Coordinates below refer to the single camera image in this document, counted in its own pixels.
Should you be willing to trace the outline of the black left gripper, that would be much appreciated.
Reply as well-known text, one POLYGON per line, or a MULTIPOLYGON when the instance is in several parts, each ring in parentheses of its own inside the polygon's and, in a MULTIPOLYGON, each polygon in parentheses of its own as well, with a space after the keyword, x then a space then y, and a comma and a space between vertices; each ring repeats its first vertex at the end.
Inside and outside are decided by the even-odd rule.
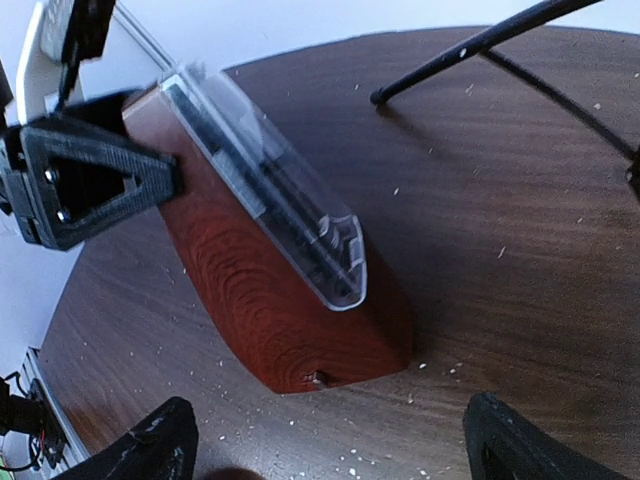
POLYGON ((68 104, 64 116, 9 126, 1 67, 1 212, 27 243, 67 251, 179 195, 177 160, 127 136, 122 111, 143 89, 68 104))

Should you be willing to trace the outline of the clear plastic metronome cover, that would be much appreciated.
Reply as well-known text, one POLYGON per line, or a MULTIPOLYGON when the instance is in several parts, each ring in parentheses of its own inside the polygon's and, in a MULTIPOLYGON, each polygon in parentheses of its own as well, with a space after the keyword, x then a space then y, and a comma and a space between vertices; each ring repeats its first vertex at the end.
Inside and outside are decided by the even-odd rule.
POLYGON ((181 66, 160 82, 183 126, 249 216, 333 311, 362 304, 358 216, 225 73, 181 66))

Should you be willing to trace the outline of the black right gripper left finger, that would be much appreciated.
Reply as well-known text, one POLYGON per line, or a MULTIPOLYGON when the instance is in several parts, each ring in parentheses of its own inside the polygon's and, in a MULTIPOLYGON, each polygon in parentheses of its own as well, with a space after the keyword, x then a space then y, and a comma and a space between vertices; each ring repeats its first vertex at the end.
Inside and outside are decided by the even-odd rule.
POLYGON ((171 397, 106 449, 59 479, 191 479, 199 432, 191 403, 171 397))

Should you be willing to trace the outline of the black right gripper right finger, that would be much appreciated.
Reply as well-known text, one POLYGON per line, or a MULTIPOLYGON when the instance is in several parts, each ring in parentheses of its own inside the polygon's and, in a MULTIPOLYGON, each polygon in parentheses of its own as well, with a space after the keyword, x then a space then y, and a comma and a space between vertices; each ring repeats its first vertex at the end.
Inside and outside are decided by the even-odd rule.
POLYGON ((473 395, 463 417, 473 479, 622 479, 547 435, 490 392, 473 395))

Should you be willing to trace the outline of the dark red wooden metronome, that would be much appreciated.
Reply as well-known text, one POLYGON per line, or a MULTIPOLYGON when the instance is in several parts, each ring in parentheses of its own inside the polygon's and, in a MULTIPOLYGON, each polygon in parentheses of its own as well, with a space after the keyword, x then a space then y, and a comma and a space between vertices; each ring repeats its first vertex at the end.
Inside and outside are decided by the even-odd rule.
POLYGON ((130 137, 177 156, 184 191, 160 214, 218 332, 240 362, 278 394, 312 392, 406 369, 414 313, 374 246, 364 302, 326 307, 250 218, 153 88, 123 111, 130 137))

